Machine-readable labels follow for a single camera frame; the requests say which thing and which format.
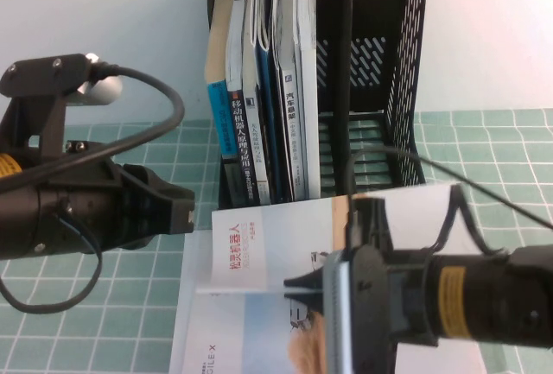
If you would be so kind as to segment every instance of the black magazine rack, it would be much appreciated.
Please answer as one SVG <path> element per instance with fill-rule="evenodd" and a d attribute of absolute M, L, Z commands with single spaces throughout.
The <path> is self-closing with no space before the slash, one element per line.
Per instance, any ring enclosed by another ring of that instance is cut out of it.
<path fill-rule="evenodd" d="M 214 0 L 207 0 L 209 19 Z M 383 143 L 416 152 L 413 117 L 425 0 L 317 0 L 321 192 L 345 193 L 352 152 Z M 359 191 L 424 183 L 419 162 L 366 157 Z M 231 207 L 225 174 L 219 208 Z"/>

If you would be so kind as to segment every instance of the yellow label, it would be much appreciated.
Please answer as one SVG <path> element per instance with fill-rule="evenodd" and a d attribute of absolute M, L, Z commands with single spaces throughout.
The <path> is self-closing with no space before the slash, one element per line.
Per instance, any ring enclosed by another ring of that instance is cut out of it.
<path fill-rule="evenodd" d="M 0 177 L 7 177 L 21 172 L 21 167 L 16 160 L 8 154 L 0 154 Z"/>
<path fill-rule="evenodd" d="M 465 318 L 463 283 L 467 268 L 446 266 L 440 274 L 438 307 L 443 331 L 452 338 L 471 338 Z"/>

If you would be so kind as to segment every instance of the open book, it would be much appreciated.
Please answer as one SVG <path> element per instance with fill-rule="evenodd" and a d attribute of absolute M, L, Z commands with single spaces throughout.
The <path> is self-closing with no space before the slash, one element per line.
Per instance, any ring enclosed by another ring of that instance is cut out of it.
<path fill-rule="evenodd" d="M 385 199 L 395 247 L 416 249 L 434 243 L 448 208 L 449 186 L 370 196 Z M 286 299 L 283 280 L 321 267 L 328 252 L 343 249 L 346 214 L 346 197 L 213 212 L 213 235 L 187 238 L 192 243 L 185 246 L 170 372 L 304 372 L 294 341 L 321 317 Z M 443 253 L 478 252 L 458 218 Z M 194 271 L 186 270 L 187 261 L 196 261 Z M 443 339 L 438 348 L 398 347 L 396 373 L 415 372 L 486 370 L 476 343 Z"/>

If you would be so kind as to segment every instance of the white wall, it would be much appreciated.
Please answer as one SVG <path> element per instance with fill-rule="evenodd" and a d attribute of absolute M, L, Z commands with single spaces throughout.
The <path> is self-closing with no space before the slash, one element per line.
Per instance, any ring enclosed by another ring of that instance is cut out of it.
<path fill-rule="evenodd" d="M 13 61 L 94 52 L 172 85 L 186 118 L 210 117 L 203 81 L 207 0 L 0 0 L 0 71 Z M 0 113 L 8 99 L 0 98 Z M 128 80 L 116 103 L 71 108 L 68 122 L 159 120 L 170 104 Z"/>
<path fill-rule="evenodd" d="M 553 0 L 427 0 L 418 111 L 553 107 Z"/>

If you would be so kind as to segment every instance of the table surface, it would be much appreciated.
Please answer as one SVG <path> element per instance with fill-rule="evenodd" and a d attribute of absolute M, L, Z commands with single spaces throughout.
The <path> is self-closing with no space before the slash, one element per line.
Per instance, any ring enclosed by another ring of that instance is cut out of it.
<path fill-rule="evenodd" d="M 69 139 L 109 142 L 147 124 L 68 127 Z M 416 114 L 420 154 L 506 195 L 553 221 L 553 110 L 424 112 Z M 122 155 L 116 162 L 144 164 L 163 179 L 195 191 L 198 229 L 217 208 L 219 145 L 210 120 L 180 128 Z M 449 181 L 424 168 L 428 183 Z M 467 192 L 477 224 L 492 247 L 547 244 L 550 232 Z M 0 300 L 0 370 L 3 373 L 168 372 L 179 292 L 183 236 L 160 236 L 139 251 L 105 253 L 99 283 L 63 314 L 20 314 Z M 24 259 L 0 270 L 20 300 L 66 299 L 93 272 L 93 257 Z M 482 345 L 489 373 L 550 372 L 553 354 L 525 347 Z"/>

